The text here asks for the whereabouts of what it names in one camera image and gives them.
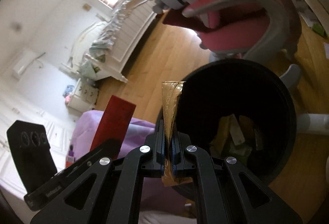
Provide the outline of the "red snack box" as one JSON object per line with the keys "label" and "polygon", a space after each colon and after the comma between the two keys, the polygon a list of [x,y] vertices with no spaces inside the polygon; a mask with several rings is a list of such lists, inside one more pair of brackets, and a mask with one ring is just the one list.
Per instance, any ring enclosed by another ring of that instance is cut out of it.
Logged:
{"label": "red snack box", "polygon": [[105,149],[117,159],[136,105],[112,95],[93,138],[90,151]]}

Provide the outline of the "purple tablecloth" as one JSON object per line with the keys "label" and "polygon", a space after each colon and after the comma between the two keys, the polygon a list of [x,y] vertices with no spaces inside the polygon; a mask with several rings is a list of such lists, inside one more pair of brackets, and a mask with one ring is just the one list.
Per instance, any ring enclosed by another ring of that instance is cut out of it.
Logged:
{"label": "purple tablecloth", "polygon": [[[103,128],[100,135],[99,126],[103,121],[103,111],[90,110],[82,114],[73,131],[69,150],[66,155],[66,166],[76,162],[92,150],[94,139],[105,141],[116,140],[111,159],[123,158],[131,150],[144,145],[146,137],[152,133],[156,125],[146,120],[131,118],[129,121]],[[145,178],[140,205],[144,210],[158,210],[172,214],[180,214],[185,210],[186,198],[171,187],[164,186],[160,178]]]}

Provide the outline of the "white nightstand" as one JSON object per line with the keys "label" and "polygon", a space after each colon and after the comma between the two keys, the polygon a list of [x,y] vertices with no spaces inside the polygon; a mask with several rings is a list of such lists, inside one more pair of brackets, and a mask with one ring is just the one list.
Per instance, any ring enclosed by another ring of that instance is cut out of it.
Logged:
{"label": "white nightstand", "polygon": [[98,88],[92,87],[86,81],[79,79],[74,90],[68,95],[66,105],[81,113],[93,110],[98,94]]}

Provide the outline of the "white bed frame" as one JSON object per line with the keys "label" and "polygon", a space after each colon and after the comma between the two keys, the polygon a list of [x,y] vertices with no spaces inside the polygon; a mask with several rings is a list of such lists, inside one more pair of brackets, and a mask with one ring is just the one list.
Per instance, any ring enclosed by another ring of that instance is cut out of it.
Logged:
{"label": "white bed frame", "polygon": [[[111,67],[112,70],[109,72],[100,71],[94,81],[112,77],[123,83],[128,82],[128,79],[122,74],[122,71],[131,53],[135,50],[144,32],[148,29],[156,16],[152,11],[153,5],[153,0],[148,0],[134,9],[131,15],[124,20],[119,36],[114,44],[114,49],[109,56],[106,57],[105,61],[106,65]],[[61,64],[60,69],[63,72],[75,77],[86,78],[80,73],[82,58],[84,54],[88,52],[92,42],[100,35],[106,22],[109,20],[100,21],[98,23],[94,22],[79,34],[73,43],[73,48],[67,63]]]}

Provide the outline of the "black round trash bin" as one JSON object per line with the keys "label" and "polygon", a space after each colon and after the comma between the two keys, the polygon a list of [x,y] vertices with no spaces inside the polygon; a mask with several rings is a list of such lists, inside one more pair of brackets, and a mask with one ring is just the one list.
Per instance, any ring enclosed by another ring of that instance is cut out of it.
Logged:
{"label": "black round trash bin", "polygon": [[267,67],[242,59],[216,61],[185,81],[173,127],[213,157],[232,156],[269,185],[294,147],[297,124],[291,94]]}

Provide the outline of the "ruffled bed blanket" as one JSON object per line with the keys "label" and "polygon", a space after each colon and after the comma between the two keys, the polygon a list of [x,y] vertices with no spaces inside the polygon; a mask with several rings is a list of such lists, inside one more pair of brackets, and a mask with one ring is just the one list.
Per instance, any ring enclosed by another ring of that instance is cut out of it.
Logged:
{"label": "ruffled bed blanket", "polygon": [[114,10],[111,19],[106,22],[100,35],[92,42],[88,52],[82,58],[80,73],[82,76],[96,80],[100,71],[109,72],[111,67],[106,65],[106,57],[114,49],[114,44],[119,36],[124,20],[132,11],[148,0],[122,0]]}

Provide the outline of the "golden stick wrapper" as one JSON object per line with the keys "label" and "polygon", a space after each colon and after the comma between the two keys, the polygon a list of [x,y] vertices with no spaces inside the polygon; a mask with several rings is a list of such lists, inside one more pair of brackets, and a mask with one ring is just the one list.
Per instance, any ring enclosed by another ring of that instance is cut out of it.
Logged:
{"label": "golden stick wrapper", "polygon": [[164,148],[164,174],[162,183],[165,187],[173,187],[192,182],[191,177],[176,177],[173,173],[172,161],[169,160],[169,149],[172,142],[173,127],[177,114],[177,107],[185,81],[162,82],[162,112],[165,137]]}

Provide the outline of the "pink grey desk chair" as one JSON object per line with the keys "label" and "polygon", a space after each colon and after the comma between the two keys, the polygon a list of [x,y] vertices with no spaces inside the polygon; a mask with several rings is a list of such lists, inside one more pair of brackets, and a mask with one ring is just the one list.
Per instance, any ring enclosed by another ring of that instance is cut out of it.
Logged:
{"label": "pink grey desk chair", "polygon": [[191,29],[210,60],[241,58],[263,64],[298,49],[302,25],[292,0],[154,0],[163,23]]}

